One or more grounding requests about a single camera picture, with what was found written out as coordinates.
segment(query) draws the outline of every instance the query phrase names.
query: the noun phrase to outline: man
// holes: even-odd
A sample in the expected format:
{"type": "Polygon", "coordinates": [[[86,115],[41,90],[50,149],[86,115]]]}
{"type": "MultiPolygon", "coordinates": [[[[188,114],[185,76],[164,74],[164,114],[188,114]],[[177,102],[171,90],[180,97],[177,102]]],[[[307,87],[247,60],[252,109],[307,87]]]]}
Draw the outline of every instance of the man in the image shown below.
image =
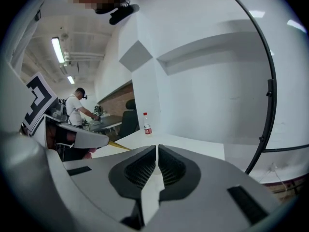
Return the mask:
{"type": "Polygon", "coordinates": [[[94,115],[88,109],[83,107],[83,105],[80,102],[82,98],[86,98],[85,90],[79,87],[78,89],[76,89],[74,94],[72,94],[66,101],[66,109],[67,114],[69,116],[69,124],[72,124],[80,128],[83,128],[82,116],[80,112],[93,118],[94,120],[99,120],[100,118],[99,116],[94,115]]]}

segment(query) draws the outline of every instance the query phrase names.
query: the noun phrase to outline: white cable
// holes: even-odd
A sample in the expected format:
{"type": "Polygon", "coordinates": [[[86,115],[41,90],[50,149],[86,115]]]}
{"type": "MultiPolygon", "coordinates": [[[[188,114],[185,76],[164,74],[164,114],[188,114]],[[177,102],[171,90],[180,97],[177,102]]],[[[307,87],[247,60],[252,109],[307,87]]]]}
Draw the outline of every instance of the white cable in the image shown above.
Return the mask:
{"type": "Polygon", "coordinates": [[[261,181],[270,173],[271,171],[268,170],[264,175],[263,177],[258,181],[258,183],[261,183],[261,181]]]}
{"type": "Polygon", "coordinates": [[[283,183],[283,181],[280,179],[280,177],[278,176],[278,174],[277,174],[277,172],[276,172],[276,169],[274,169],[274,171],[275,171],[275,174],[276,174],[276,176],[278,177],[278,179],[281,181],[281,183],[284,185],[284,188],[285,188],[285,196],[284,196],[284,198],[282,199],[282,201],[285,199],[285,197],[286,197],[286,194],[287,194],[287,188],[286,188],[286,185],[283,183]]]}

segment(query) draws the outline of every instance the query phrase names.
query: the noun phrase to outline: black cap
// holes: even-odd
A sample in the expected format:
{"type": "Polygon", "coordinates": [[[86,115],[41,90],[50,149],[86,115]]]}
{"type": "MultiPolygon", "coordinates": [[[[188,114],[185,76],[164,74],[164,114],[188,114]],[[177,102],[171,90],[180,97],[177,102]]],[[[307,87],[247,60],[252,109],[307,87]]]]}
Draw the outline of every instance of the black cap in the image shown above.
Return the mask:
{"type": "Polygon", "coordinates": [[[86,92],[82,87],[77,88],[75,92],[81,92],[83,94],[83,98],[85,98],[86,92]]]}

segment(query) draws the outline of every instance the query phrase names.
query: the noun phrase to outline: fluorescent light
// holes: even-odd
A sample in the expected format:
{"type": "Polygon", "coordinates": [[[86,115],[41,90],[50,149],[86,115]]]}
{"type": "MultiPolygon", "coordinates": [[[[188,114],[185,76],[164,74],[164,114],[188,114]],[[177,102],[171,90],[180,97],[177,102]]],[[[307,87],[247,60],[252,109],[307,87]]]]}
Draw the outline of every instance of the fluorescent light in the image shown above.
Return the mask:
{"type": "Polygon", "coordinates": [[[293,20],[289,20],[287,25],[292,26],[294,28],[297,28],[299,30],[302,30],[304,33],[307,33],[307,30],[305,29],[305,27],[300,25],[298,22],[295,22],[293,20]]]}
{"type": "Polygon", "coordinates": [[[263,16],[265,15],[264,11],[249,10],[249,12],[254,18],[263,18],[263,16]]]}
{"type": "Polygon", "coordinates": [[[73,77],[71,77],[71,76],[68,76],[68,80],[70,81],[71,84],[75,83],[74,80],[73,80],[73,77]]]}
{"type": "Polygon", "coordinates": [[[58,37],[52,38],[52,44],[56,53],[56,56],[58,58],[59,63],[64,63],[64,58],[62,55],[61,47],[60,47],[60,42],[58,37]]]}

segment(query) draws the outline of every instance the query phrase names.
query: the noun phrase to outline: black vent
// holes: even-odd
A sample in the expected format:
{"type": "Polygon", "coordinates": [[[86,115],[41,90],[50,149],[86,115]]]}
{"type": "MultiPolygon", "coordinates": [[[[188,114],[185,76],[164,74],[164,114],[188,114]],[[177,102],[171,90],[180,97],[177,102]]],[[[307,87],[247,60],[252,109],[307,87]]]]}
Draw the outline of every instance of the black vent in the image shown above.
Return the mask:
{"type": "Polygon", "coordinates": [[[186,172],[183,162],[163,150],[159,150],[158,165],[163,175],[164,186],[166,187],[179,181],[186,172]]]}
{"type": "Polygon", "coordinates": [[[74,168],[67,170],[69,176],[77,175],[77,174],[82,174],[85,172],[91,171],[91,168],[89,167],[81,167],[81,168],[74,168]]]}
{"type": "Polygon", "coordinates": [[[252,225],[267,217],[267,213],[242,186],[227,191],[252,225]]]}
{"type": "Polygon", "coordinates": [[[186,198],[201,179],[201,170],[194,161],[164,145],[159,145],[158,165],[165,186],[160,192],[160,202],[186,198]]]}
{"type": "Polygon", "coordinates": [[[150,151],[125,168],[125,177],[143,189],[151,174],[155,170],[155,150],[150,151]]]}

